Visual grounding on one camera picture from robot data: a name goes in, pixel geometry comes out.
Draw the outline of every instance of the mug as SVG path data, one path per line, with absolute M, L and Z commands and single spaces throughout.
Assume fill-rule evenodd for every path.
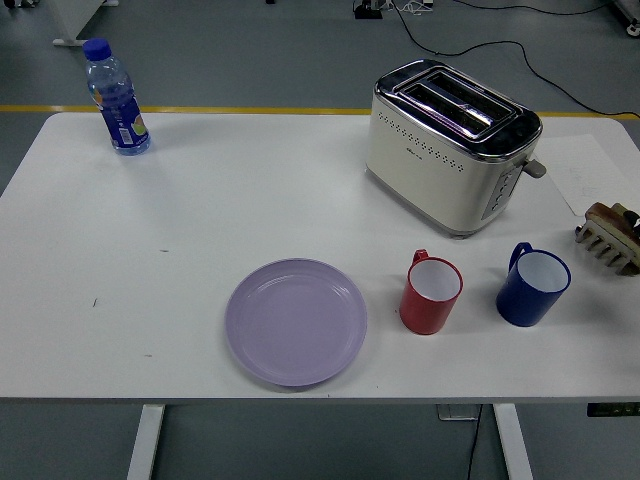
M 511 254 L 507 280 L 496 297 L 498 312 L 513 325 L 531 327 L 570 283 L 569 267 L 557 255 L 519 243 Z
M 451 262 L 417 250 L 400 302 L 402 323 L 421 335 L 438 332 L 460 292 L 462 275 Z

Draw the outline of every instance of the red cup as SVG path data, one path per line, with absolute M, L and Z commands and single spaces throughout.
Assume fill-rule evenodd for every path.
M 421 335 L 440 331 L 460 292 L 462 275 L 451 262 L 417 250 L 400 302 L 402 323 Z

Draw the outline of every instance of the plate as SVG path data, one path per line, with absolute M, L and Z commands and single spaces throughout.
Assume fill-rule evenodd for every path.
M 356 357 L 367 331 L 358 287 L 317 260 L 265 265 L 235 289 L 225 313 L 229 346 L 257 377 L 287 387 L 322 382 Z

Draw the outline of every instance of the floor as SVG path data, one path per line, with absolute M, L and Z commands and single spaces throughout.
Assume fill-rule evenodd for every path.
M 54 47 L 52 0 L 0 10 L 0 193 L 40 127 L 58 110 L 91 107 L 78 48 Z M 398 1 L 401 6 L 405 1 Z M 577 12 L 602 0 L 470 1 Z M 538 74 L 607 113 L 640 111 L 640 41 L 608 8 L 558 16 L 479 10 L 436 0 L 404 13 L 423 46 L 461 52 L 517 41 Z M 143 109 L 366 109 L 384 73 L 421 57 L 395 11 L 354 20 L 351 2 L 121 0 L 81 38 L 104 36 L 126 64 Z M 527 67 L 520 46 L 492 44 L 439 60 L 538 112 L 584 113 Z M 640 146 L 640 120 L 621 120 Z M 507 478 L 491 409 L 474 479 Z M 586 404 L 518 406 L 536 479 L 635 479 L 638 418 L 593 419 Z M 0 479 L 125 478 L 140 405 L 0 403 Z M 441 422 L 433 405 L 223 402 L 165 414 L 154 478 L 466 478 L 474 422 Z

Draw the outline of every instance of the cup handle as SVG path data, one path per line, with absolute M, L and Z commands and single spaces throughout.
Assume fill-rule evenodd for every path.
M 429 254 L 427 253 L 427 251 L 425 249 L 421 249 L 421 250 L 416 250 L 416 253 L 413 254 L 413 263 L 411 264 L 412 266 L 415 265 L 416 263 L 424 260 L 425 258 L 428 258 Z
M 516 245 L 516 248 L 513 249 L 513 253 L 511 254 L 511 260 L 509 260 L 509 270 L 513 268 L 513 265 L 516 263 L 518 258 L 522 253 L 529 253 L 533 250 L 533 247 L 529 242 L 520 242 Z

